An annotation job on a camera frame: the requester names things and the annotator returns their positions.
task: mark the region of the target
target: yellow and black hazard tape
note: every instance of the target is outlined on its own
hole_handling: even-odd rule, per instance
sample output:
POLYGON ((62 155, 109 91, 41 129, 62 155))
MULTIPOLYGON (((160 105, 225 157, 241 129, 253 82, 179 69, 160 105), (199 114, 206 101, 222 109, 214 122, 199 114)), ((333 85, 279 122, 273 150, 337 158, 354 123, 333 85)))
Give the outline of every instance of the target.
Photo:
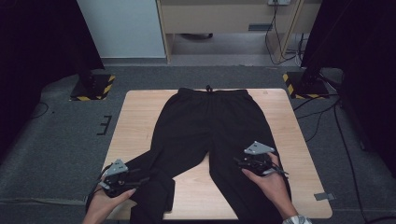
POLYGON ((312 98, 326 99, 325 96, 321 96, 319 94, 297 94, 297 93, 295 93, 294 88, 290 82, 288 74, 283 75, 283 80, 285 81, 286 86, 288 87, 288 92, 289 92, 291 99, 312 99, 312 98))
POLYGON ((116 76, 111 75, 108 78, 107 84, 103 90, 103 93, 101 95, 96 95, 96 96, 86 96, 86 95, 80 95, 76 97, 70 97, 71 101, 90 101, 90 100, 105 100, 108 92, 111 89, 111 86, 113 85, 113 81, 116 78, 116 76))

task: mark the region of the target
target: human hand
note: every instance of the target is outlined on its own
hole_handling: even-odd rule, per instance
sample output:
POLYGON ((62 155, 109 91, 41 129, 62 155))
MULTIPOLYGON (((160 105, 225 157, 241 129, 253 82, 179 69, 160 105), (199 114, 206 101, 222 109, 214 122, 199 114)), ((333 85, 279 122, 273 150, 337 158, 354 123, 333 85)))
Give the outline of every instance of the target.
POLYGON ((128 200, 136 191, 130 189, 115 198, 109 198, 100 186, 96 187, 83 224, 102 223, 117 205, 128 200))
MULTIPOLYGON (((279 158, 273 153, 268 153, 271 161, 275 165, 279 165, 279 158)), ((277 172, 273 172, 266 176, 258 176, 247 169, 242 169, 242 172, 251 181, 256 183, 265 196, 276 206, 280 215, 286 219, 298 215, 296 209, 291 203, 286 184, 283 176, 277 172)))

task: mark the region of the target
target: tabletop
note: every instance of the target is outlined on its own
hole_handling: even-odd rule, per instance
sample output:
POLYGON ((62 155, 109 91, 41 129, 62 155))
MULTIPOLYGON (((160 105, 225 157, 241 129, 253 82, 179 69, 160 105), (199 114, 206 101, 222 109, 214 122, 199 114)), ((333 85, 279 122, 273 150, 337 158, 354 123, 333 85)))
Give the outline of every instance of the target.
MULTIPOLYGON (((270 125, 283 168, 289 173, 292 201, 297 211, 311 218, 331 217, 329 202, 317 201, 314 196, 324 190, 288 95, 282 89, 247 91, 270 125)), ((116 159, 127 162, 149 150, 155 123, 164 104, 175 93, 177 90, 127 92, 104 167, 116 159)), ((237 219, 209 175, 207 156, 199 165, 174 177, 174 180, 173 210, 165 213, 164 219, 237 219)), ((130 207, 134 205, 128 200, 108 218, 129 219, 130 207)))

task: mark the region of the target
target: power strip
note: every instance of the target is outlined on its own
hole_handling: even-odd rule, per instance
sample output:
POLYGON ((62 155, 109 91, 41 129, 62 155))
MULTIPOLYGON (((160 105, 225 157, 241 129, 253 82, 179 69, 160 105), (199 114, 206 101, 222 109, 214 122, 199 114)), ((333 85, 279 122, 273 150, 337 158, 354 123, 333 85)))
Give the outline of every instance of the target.
POLYGON ((268 0, 268 5, 274 6, 275 4, 278 6, 288 6, 290 5, 290 0, 268 0))

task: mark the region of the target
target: white wall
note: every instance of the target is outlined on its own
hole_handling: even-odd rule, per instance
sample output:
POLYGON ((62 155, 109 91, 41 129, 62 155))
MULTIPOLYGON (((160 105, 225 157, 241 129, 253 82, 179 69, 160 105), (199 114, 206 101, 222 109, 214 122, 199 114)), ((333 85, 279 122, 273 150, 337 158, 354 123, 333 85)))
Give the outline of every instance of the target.
POLYGON ((155 0, 78 0, 102 58, 165 58, 155 0))

